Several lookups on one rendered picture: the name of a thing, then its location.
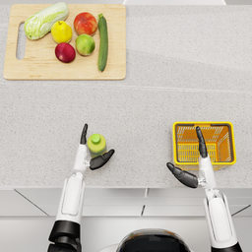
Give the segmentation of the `yellow lemon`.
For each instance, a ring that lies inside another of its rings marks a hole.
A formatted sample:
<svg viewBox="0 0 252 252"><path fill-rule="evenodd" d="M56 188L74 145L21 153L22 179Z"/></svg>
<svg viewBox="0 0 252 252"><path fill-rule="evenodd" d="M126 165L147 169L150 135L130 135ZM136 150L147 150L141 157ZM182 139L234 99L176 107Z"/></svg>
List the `yellow lemon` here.
<svg viewBox="0 0 252 252"><path fill-rule="evenodd" d="M51 35L56 43L70 42L72 34L72 28L65 21L57 21L51 28Z"/></svg>

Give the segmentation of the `dark red apple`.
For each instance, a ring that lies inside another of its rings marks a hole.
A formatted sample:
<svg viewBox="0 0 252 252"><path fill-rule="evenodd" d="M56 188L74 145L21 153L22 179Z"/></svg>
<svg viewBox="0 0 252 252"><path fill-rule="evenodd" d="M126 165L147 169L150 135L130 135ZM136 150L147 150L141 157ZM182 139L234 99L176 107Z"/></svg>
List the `dark red apple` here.
<svg viewBox="0 0 252 252"><path fill-rule="evenodd" d="M70 63L75 59L76 51L71 44L62 42L55 47L55 56L63 63Z"/></svg>

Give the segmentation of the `green tea bottle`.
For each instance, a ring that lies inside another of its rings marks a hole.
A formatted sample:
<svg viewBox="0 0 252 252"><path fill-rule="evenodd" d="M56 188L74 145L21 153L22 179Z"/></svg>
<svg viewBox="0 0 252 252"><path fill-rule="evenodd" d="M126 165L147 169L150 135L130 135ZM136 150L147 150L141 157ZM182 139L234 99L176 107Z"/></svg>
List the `green tea bottle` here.
<svg viewBox="0 0 252 252"><path fill-rule="evenodd" d="M88 138L88 148L92 158L103 155L107 150L105 138L100 134L92 134Z"/></svg>

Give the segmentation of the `green cucumber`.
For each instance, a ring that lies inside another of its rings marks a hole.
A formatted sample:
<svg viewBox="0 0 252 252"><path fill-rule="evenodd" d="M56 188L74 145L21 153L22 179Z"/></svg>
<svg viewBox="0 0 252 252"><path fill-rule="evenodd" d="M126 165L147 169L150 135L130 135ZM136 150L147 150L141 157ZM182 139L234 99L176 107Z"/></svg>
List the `green cucumber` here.
<svg viewBox="0 0 252 252"><path fill-rule="evenodd" d="M100 42L97 67L100 72L103 72L106 67L108 56L108 29L107 21L103 14L98 15L98 30Z"/></svg>

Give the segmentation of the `yellow slatted basket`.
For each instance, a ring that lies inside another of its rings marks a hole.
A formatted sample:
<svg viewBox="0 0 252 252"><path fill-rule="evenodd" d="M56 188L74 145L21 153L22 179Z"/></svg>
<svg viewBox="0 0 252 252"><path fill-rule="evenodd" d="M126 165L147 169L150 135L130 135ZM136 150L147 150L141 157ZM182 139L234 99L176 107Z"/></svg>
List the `yellow slatted basket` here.
<svg viewBox="0 0 252 252"><path fill-rule="evenodd" d="M173 161L184 170L199 169L199 126L214 170L236 163L233 126L230 122L175 122L172 128Z"/></svg>

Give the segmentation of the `green apple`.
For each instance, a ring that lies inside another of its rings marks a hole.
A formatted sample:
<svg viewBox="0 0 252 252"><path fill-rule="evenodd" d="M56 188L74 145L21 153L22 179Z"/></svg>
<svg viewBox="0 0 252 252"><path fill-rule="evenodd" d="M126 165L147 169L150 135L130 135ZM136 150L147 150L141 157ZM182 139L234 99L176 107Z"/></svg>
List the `green apple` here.
<svg viewBox="0 0 252 252"><path fill-rule="evenodd" d="M80 34L75 41L79 54L88 56L95 50L95 40L88 34Z"/></svg>

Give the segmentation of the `dark round robot body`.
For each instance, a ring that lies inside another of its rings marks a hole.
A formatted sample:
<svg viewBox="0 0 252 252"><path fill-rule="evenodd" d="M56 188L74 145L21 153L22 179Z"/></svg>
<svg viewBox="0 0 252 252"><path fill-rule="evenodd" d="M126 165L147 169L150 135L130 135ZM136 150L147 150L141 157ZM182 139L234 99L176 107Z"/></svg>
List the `dark round robot body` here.
<svg viewBox="0 0 252 252"><path fill-rule="evenodd" d="M160 228L138 229L127 234L118 244L98 252L192 252L174 232Z"/></svg>

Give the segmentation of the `napa cabbage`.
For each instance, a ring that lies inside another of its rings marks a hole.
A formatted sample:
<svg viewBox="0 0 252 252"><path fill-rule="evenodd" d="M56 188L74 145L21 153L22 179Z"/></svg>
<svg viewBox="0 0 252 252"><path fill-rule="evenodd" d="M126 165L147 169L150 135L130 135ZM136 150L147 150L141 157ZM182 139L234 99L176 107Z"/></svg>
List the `napa cabbage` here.
<svg viewBox="0 0 252 252"><path fill-rule="evenodd" d="M59 2L36 12L25 20L24 30L28 39L38 40L51 31L57 21L65 21L69 14L68 5Z"/></svg>

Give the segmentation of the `wooden cutting board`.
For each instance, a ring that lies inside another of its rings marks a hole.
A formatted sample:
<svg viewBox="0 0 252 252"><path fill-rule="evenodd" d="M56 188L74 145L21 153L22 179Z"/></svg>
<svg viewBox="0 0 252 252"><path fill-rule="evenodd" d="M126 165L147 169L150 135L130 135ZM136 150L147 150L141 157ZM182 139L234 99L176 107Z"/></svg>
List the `wooden cutting board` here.
<svg viewBox="0 0 252 252"><path fill-rule="evenodd" d="M122 80L126 76L126 7L122 4L71 4L67 23L88 11L104 15L108 26L108 58L105 70L97 68L98 52L78 54L71 63L60 62L56 43L48 34L39 40L26 40L24 58L17 58L20 24L44 9L44 4L15 4L11 7L3 76L7 80Z"/></svg>

